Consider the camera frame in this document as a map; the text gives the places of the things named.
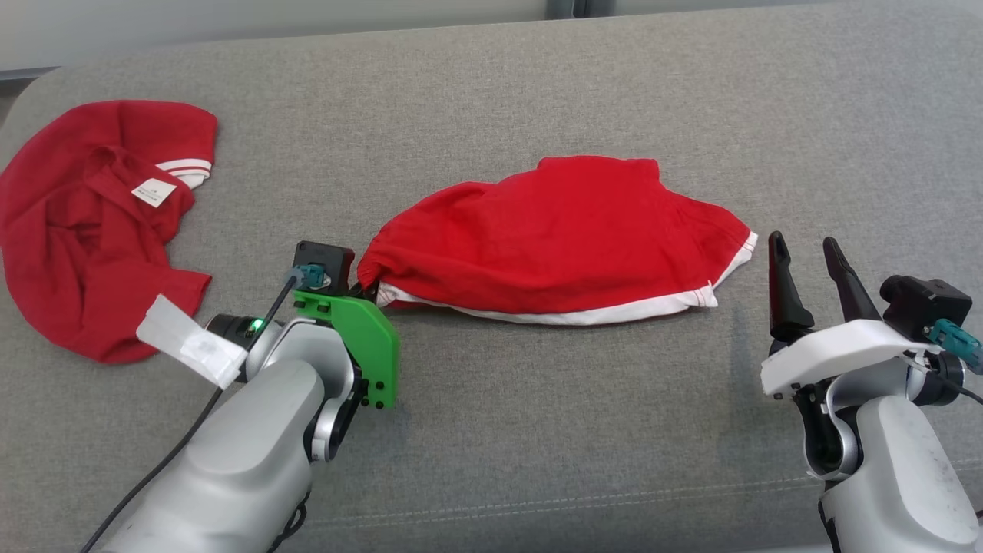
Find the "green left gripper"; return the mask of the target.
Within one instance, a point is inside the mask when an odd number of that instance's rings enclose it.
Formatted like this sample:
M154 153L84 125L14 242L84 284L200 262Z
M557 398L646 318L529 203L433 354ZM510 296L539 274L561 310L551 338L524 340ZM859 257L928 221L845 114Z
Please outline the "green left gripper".
M293 293L299 315L330 326L340 333L349 356L368 382L364 406L390 409L396 406L401 342L396 328L374 303L379 281L349 288L349 296L326 296L309 291Z

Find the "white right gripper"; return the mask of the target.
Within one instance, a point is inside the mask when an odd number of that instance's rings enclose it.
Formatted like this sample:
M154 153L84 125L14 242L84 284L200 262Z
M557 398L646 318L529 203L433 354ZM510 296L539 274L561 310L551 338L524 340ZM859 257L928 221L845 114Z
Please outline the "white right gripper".
M771 337L790 344L761 363L760 381L767 396L794 393L807 386L858 369L914 353L940 353L934 343L912 342L882 321L880 312L839 242L822 241L826 272L838 288L840 311L847 323L811 333L813 314L802 305L791 276L791 256L782 232L768 237Z

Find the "red shorts with white trim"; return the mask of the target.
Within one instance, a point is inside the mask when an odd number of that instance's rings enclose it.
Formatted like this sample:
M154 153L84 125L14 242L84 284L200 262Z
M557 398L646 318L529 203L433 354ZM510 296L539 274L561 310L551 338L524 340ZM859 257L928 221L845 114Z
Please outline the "red shorts with white trim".
M664 186L650 158L546 157L397 214L356 277L379 307L600 326L715 308L717 287L757 241L731 211Z

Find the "red basketball jersey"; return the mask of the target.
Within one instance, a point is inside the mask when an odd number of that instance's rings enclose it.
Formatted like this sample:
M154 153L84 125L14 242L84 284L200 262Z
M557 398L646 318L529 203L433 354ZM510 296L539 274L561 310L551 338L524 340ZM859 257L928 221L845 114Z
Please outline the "red basketball jersey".
M0 251L8 290L40 335L94 361L144 360L137 339L163 295L199 309L210 274L173 267L167 245L210 178L217 116L168 101L68 110L0 173Z

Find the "grey fabric sofa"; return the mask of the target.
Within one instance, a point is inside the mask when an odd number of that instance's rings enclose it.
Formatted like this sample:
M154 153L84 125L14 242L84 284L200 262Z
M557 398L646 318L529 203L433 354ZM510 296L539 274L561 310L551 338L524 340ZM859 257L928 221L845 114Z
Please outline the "grey fabric sofa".
M429 194L548 155L657 160L759 249L720 304L604 328L397 310L395 409L360 409L282 553L736 551L825 541L789 400L765 396L766 236L818 328L822 239L877 297L892 274L972 296L983 337L983 15L830 2L222 41L30 84L0 167L74 106L217 116L215 171L170 244L212 276L200 321L260 316L300 240L364 251Z

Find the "grey metal frame post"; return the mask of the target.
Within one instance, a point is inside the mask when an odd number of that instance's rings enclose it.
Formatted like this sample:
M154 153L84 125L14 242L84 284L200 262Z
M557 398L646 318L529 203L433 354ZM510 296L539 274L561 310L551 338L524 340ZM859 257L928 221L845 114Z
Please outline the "grey metal frame post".
M617 0L545 0L545 20L603 18L617 10Z

